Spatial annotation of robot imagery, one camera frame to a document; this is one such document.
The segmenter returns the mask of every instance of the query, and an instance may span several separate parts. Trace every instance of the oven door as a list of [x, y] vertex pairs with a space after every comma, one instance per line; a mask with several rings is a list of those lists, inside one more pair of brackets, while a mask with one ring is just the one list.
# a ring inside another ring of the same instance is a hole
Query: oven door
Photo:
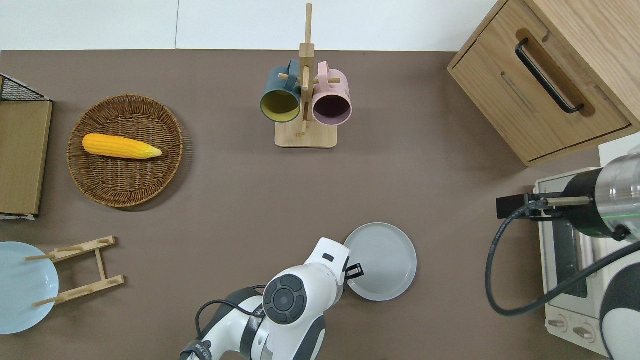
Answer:
[[[555, 178], [543, 179], [536, 184], [537, 192], [561, 192], [569, 181], [578, 173], [586, 170], [564, 174]], [[559, 283], [571, 277], [576, 272], [593, 264], [593, 239], [573, 228], [566, 220], [560, 219], [540, 223], [540, 245], [543, 263], [543, 281], [545, 292], [555, 288]], [[592, 318], [598, 317], [602, 290], [594, 287], [593, 274], [562, 295], [551, 300], [551, 306], [560, 307]]]

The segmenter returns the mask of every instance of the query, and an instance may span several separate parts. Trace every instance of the plate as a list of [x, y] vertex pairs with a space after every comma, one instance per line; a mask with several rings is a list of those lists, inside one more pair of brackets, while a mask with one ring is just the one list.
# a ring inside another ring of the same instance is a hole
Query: plate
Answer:
[[53, 307], [53, 302], [31, 306], [58, 296], [58, 272], [51, 260], [22, 260], [38, 255], [44, 253], [25, 243], [0, 243], [0, 334], [25, 331]]
[[347, 281], [361, 297], [387, 301], [404, 293], [415, 277], [418, 258], [409, 237], [383, 222], [353, 231], [344, 246], [351, 249], [349, 266], [360, 263], [364, 275]]
[[[89, 154], [82, 141], [90, 133], [145, 142], [162, 155], [145, 160]], [[74, 183], [89, 199], [128, 208], [153, 199], [178, 171], [184, 141], [178, 120], [165, 105], [142, 95], [119, 95], [92, 106], [80, 118], [67, 146]]]

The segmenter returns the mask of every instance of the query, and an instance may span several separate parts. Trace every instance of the wooden cabinet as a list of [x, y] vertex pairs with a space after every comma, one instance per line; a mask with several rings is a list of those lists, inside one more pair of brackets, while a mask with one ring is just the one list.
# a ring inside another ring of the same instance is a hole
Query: wooden cabinet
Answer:
[[500, 0], [449, 72], [537, 165], [640, 130], [638, 19], [638, 0]]

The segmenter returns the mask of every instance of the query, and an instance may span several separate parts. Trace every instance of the blue mug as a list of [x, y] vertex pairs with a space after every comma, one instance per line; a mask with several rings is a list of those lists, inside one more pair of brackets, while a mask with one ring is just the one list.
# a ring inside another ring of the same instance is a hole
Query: blue mug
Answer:
[[[289, 75], [289, 79], [280, 79], [280, 73]], [[299, 77], [298, 60], [291, 60], [289, 66], [279, 66], [271, 71], [260, 101], [260, 109], [269, 120], [289, 122], [298, 117], [301, 98]]]

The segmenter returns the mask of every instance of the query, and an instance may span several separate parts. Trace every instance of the light blue plate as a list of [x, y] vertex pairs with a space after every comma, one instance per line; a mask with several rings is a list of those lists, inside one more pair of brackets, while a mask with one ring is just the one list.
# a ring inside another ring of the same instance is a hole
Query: light blue plate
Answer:
[[347, 281], [361, 297], [387, 301], [404, 293], [415, 277], [418, 257], [409, 237], [397, 227], [373, 222], [355, 229], [344, 242], [349, 266], [360, 263], [364, 275]]
[[53, 302], [31, 306], [58, 296], [58, 272], [51, 260], [22, 260], [38, 255], [44, 253], [25, 243], [0, 243], [0, 334], [25, 331], [53, 307]]

